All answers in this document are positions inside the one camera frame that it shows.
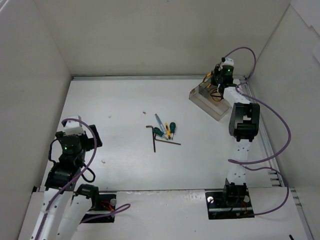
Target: allen key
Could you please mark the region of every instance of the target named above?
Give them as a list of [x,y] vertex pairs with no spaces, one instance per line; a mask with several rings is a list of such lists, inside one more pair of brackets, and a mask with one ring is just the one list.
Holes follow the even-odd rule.
[[153,151],[154,152],[156,152],[156,142],[155,141],[162,142],[162,143],[167,143],[167,144],[181,145],[181,143],[157,139],[157,135],[154,133],[154,127],[151,126],[151,125],[147,125],[145,127],[152,129],[152,141],[153,141]]

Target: white wall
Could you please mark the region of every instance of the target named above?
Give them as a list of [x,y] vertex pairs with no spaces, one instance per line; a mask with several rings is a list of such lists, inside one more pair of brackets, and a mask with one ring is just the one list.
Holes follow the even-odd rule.
[[[263,50],[251,81],[254,94],[273,106],[292,131],[288,149],[277,161],[296,187],[315,239],[320,239],[320,64],[313,49],[320,36],[290,6]],[[287,140],[283,124],[262,108],[274,150]]]
[[0,238],[15,240],[71,77],[35,3],[0,3]]
[[[35,0],[73,75],[205,74],[259,55],[290,0]],[[237,72],[252,63],[235,55]]]

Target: white table surface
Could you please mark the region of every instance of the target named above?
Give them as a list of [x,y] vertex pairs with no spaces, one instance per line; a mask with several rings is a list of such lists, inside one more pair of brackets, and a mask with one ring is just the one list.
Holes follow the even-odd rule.
[[[227,159],[235,144],[228,131],[231,111],[218,122],[189,100],[189,92],[201,80],[80,79],[70,84],[61,120],[80,115],[89,125],[96,125],[103,146],[90,167],[100,190],[223,188],[231,166]],[[158,127],[155,113],[163,124],[176,123],[174,141],[181,146],[156,142],[154,153],[152,130],[146,125]],[[60,154],[61,147],[55,143],[53,159]],[[92,151],[86,153],[87,162],[91,155]],[[259,160],[265,155],[258,135],[248,158]],[[42,185],[51,167],[49,162]],[[266,170],[249,171],[246,176],[249,187],[272,186]]]
[[[277,207],[285,187],[249,188],[256,213]],[[35,192],[19,240],[30,239],[42,206],[43,193]],[[72,240],[306,240],[290,194],[279,210],[247,219],[209,220],[204,190],[117,192],[117,205],[131,208],[114,223],[80,224]]]

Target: yellow screwdriver handle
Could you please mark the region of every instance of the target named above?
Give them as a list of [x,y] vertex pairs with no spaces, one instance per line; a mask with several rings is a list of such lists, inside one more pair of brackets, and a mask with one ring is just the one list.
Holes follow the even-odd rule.
[[168,135],[168,139],[171,139],[171,133],[170,133],[170,128],[168,126],[168,123],[165,123],[164,126],[166,129],[166,134]]

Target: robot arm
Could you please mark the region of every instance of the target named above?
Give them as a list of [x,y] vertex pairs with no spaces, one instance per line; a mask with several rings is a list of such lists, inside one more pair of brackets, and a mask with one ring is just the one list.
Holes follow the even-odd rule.
[[[80,116],[70,118],[81,120]],[[97,147],[101,147],[102,142],[96,126],[90,125],[89,127],[96,137]],[[59,161],[53,164],[45,182],[44,200],[30,237],[31,240],[70,240],[85,213],[99,202],[98,187],[82,184],[75,192],[72,204],[62,219],[69,199],[74,194],[76,185],[74,182],[54,200],[51,208],[47,211],[47,206],[53,196],[80,173],[85,163],[86,152],[94,149],[93,138],[88,138],[82,125],[77,121],[66,122],[64,131],[57,132],[55,136],[60,142],[62,154]]]
[[[233,70],[234,61],[223,57],[213,71],[211,84],[233,106],[229,122],[229,134],[234,137],[235,142],[233,158],[246,162],[249,148],[259,131],[260,105],[250,102],[236,91]],[[232,164],[223,189],[224,204],[243,200],[246,191],[246,170],[239,164]]]

